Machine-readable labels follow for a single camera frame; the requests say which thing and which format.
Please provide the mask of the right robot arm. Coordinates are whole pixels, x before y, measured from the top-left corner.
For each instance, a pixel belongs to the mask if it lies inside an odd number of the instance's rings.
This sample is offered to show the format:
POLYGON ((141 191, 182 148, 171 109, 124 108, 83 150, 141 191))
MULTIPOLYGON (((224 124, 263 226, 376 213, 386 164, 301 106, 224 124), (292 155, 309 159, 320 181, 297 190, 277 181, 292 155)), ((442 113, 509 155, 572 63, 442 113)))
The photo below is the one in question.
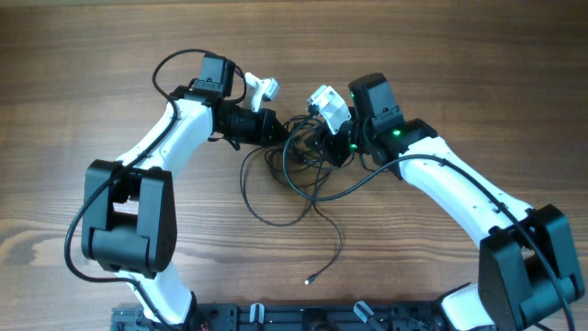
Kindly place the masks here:
POLYGON ((406 120, 381 73, 349 86, 353 103, 330 86, 308 99, 321 115, 322 155, 336 166, 352 153, 368 154, 379 172, 420 189, 468 234, 479 249, 475 283, 439 303, 449 330, 525 330, 558 310, 568 312, 585 286, 566 215, 549 204, 536 209, 463 162, 437 131, 406 120))

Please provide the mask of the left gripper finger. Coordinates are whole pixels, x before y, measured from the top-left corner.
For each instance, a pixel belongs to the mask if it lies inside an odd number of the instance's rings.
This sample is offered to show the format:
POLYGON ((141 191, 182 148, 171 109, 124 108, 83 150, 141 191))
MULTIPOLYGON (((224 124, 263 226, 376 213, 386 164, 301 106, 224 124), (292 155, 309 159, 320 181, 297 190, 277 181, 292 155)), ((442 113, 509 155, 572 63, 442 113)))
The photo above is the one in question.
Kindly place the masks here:
POLYGON ((269 128, 260 132, 255 144, 259 146, 276 145, 284 143, 289 136, 290 133, 284 128, 269 128))
POLYGON ((289 136, 288 130, 277 119, 277 114, 269 108, 262 108, 262 133, 264 136, 289 136))

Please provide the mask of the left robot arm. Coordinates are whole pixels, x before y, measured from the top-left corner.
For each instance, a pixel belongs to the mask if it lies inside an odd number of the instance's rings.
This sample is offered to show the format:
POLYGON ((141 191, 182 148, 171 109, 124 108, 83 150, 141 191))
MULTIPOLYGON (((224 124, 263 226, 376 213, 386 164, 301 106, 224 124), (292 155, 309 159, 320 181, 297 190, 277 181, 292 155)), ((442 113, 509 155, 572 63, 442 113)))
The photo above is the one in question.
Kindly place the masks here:
POLYGON ((263 108, 279 89, 274 78, 243 72, 206 52, 198 77, 165 94, 164 115, 132 149, 86 170, 84 204, 73 225, 81 249, 130 285, 142 305, 139 323, 151 329, 205 330, 195 294, 172 262, 177 238, 174 181, 205 142, 270 146, 288 134, 275 111, 263 108))

